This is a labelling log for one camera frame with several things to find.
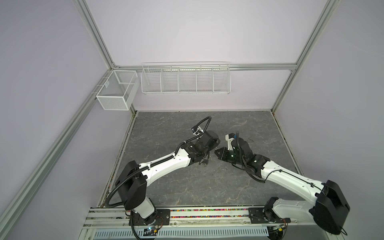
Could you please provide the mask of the black padlock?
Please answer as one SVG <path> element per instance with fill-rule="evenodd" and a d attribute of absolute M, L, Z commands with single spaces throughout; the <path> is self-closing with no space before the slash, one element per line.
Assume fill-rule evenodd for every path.
<path fill-rule="evenodd" d="M 206 167 L 209 164 L 209 160 L 203 160 L 203 166 Z"/>

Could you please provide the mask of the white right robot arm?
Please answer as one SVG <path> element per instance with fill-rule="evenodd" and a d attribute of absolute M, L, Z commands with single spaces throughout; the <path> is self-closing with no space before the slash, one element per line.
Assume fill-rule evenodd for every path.
<path fill-rule="evenodd" d="M 288 201 L 271 197 L 262 211 L 266 221 L 295 219 L 315 223 L 333 235 L 345 234 L 344 223 L 351 208 L 337 183 L 304 177 L 263 155 L 254 154 L 237 134 L 226 135 L 226 141 L 226 147 L 215 150 L 219 160 L 245 171 L 259 183 L 271 181 L 302 198 Z"/>

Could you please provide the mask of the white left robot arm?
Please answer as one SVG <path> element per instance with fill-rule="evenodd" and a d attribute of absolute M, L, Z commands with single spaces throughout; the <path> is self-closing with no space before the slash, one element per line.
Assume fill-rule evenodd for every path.
<path fill-rule="evenodd" d="M 209 163 L 210 152 L 220 143 L 218 135 L 207 130 L 211 120 L 208 116 L 193 126 L 194 137 L 181 142 L 173 153 L 146 163 L 129 162 L 106 196 L 104 207 L 123 206 L 139 215 L 144 225 L 155 223 L 161 214 L 147 197 L 147 187 L 175 170 Z"/>

